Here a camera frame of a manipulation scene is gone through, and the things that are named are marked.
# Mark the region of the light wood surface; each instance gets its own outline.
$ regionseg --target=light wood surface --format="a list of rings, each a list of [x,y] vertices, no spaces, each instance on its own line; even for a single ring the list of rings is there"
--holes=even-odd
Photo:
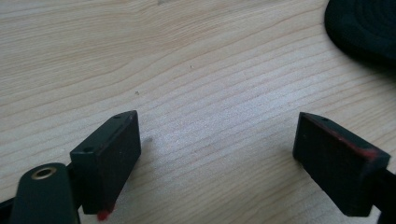
[[[396,71],[337,49],[326,5],[2,0],[0,201],[135,109],[142,156],[105,223],[376,223],[345,217],[291,156],[300,111],[396,156]]]

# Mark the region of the small hole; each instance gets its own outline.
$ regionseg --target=small hole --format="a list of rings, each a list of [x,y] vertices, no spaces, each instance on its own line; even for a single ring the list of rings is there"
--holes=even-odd
[[[56,168],[55,167],[45,167],[42,169],[39,169],[38,171],[34,172],[32,174],[32,179],[39,180],[39,179],[45,179],[53,174],[55,174]]]
[[[92,152],[93,151],[93,147],[85,147],[84,149],[82,149],[84,152]]]

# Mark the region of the black rubber pad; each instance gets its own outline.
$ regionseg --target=black rubber pad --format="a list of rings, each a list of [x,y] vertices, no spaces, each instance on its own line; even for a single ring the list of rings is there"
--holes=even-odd
[[[325,26],[346,53],[396,66],[396,0],[330,0]]]

